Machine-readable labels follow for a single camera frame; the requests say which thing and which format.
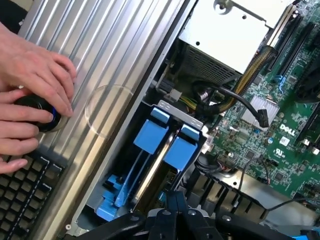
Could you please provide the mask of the person's right hand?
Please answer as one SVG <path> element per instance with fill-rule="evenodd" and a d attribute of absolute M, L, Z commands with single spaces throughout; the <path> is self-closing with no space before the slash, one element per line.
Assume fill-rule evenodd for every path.
<path fill-rule="evenodd" d="M 35 150 L 39 144 L 37 126 L 32 122 L 49 123 L 53 115 L 45 110 L 15 105 L 27 95 L 25 89 L 0 89 L 0 154 L 21 156 Z"/>

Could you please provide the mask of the person's left hand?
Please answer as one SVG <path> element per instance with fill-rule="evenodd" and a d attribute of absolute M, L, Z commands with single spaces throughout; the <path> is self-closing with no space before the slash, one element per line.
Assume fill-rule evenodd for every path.
<path fill-rule="evenodd" d="M 59 53 L 40 47 L 0 26 L 0 85 L 23 86 L 42 97 L 62 115 L 73 113 L 76 68 Z"/>

